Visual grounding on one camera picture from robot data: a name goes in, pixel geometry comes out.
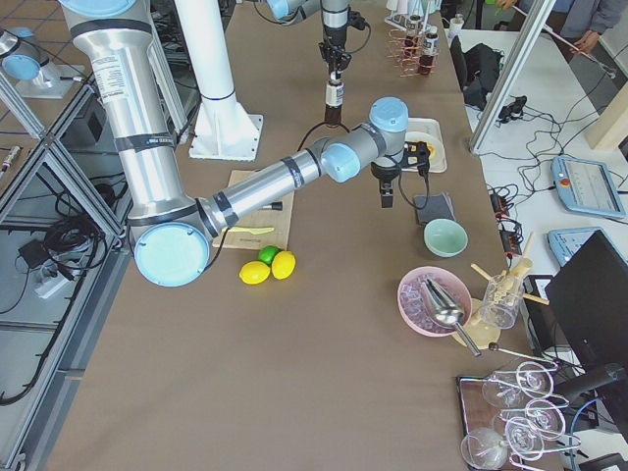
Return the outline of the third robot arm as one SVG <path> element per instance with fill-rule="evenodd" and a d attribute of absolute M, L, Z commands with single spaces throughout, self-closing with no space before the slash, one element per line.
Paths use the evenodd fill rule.
<path fill-rule="evenodd" d="M 73 70 L 52 62 L 25 26 L 1 29 L 1 66 L 24 98 L 62 99 L 74 83 Z"/>

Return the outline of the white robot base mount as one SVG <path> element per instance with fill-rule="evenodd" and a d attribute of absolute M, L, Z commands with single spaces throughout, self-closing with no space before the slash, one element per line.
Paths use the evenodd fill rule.
<path fill-rule="evenodd" d="M 189 156 L 252 162 L 256 159 L 264 117 L 247 114 L 237 101 L 203 100 L 194 128 Z"/>

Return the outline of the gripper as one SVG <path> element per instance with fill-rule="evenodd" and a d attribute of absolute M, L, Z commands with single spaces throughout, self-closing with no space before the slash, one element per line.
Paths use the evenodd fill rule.
<path fill-rule="evenodd" d="M 393 182 L 400 176 L 401 166 L 395 162 L 390 161 L 388 166 L 382 166 L 375 162 L 371 163 L 371 174 L 378 181 L 381 197 L 382 208 L 393 207 Z"/>
<path fill-rule="evenodd" d="M 330 75 L 340 75 L 348 67 L 350 54 L 342 47 L 333 45 L 329 41 L 319 42 L 318 46 Z"/>

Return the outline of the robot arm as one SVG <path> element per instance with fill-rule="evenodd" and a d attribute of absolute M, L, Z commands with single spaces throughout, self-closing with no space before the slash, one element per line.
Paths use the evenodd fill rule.
<path fill-rule="evenodd" d="M 146 4 L 66 1 L 63 11 L 74 45 L 91 62 L 131 190 L 134 260 L 153 284 L 180 287 L 197 279 L 211 264 L 212 240 L 241 217 L 318 178 L 343 183 L 402 153 L 408 109 L 400 99 L 384 97 L 348 134 L 319 140 L 208 198 L 190 197 L 149 63 L 153 33 Z"/>
<path fill-rule="evenodd" d="M 332 83 L 341 81 L 341 75 L 348 68 L 352 55 L 361 50 L 370 39 L 370 25 L 358 11 L 351 9 L 348 1 L 265 1 L 273 15 L 273 19 L 269 19 L 259 12 L 257 7 L 258 1 L 253 1 L 253 4 L 255 11 L 262 19 L 278 26 L 294 26 L 315 14 L 319 14 L 323 32 L 319 49 L 323 61 L 328 66 Z M 345 47 L 347 30 L 350 27 L 358 30 L 368 30 L 364 43 L 354 50 L 347 50 Z"/>

